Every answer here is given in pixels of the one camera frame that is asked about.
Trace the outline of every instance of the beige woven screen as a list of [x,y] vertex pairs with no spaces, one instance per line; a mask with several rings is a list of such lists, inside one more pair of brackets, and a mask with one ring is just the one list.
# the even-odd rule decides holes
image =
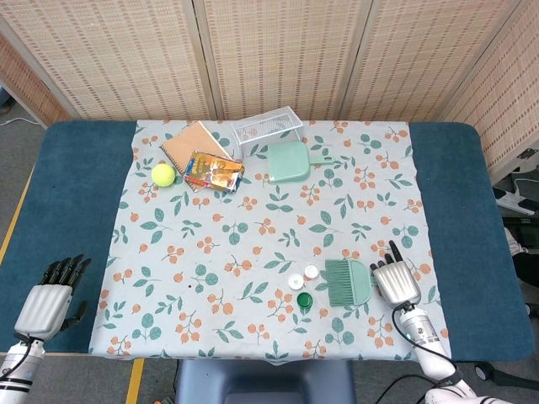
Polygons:
[[45,125],[71,118],[3,35],[0,35],[0,82]]
[[432,120],[514,6],[511,0],[381,2],[341,117]]
[[237,119],[290,105],[304,120],[335,118],[369,5],[205,0],[208,32],[202,35],[210,37],[205,52],[215,60],[216,103],[222,103],[224,116]]
[[210,118],[180,1],[2,1],[0,13],[81,117]]
[[539,136],[539,2],[526,3],[442,116],[478,130],[491,172]]

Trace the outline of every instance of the yellow tennis ball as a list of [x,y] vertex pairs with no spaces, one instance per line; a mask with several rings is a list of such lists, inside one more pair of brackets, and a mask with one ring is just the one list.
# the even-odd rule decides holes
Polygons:
[[152,180],[160,187],[168,187],[176,179],[176,172],[168,164],[162,162],[152,170]]

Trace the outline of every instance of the dustpan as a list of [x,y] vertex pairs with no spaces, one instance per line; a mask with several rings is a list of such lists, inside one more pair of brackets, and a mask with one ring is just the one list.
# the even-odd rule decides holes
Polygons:
[[269,181],[271,183],[293,183],[309,177],[312,165],[332,164],[331,156],[309,155],[307,146],[301,141],[272,143],[268,145]]

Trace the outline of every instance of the white wire basket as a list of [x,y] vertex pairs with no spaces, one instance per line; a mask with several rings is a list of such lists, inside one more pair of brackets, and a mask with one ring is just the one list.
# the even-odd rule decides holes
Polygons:
[[231,123],[241,158],[263,156],[270,143],[300,141],[303,123],[292,108],[283,107]]

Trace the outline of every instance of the white bottle cap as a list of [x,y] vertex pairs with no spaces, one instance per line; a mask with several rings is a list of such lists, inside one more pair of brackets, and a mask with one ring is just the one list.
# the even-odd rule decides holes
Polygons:
[[288,278],[288,286],[292,290],[299,290],[303,287],[303,277],[300,274],[290,275]]
[[316,265],[307,265],[305,267],[305,276],[309,279],[315,279],[318,276],[318,268]]

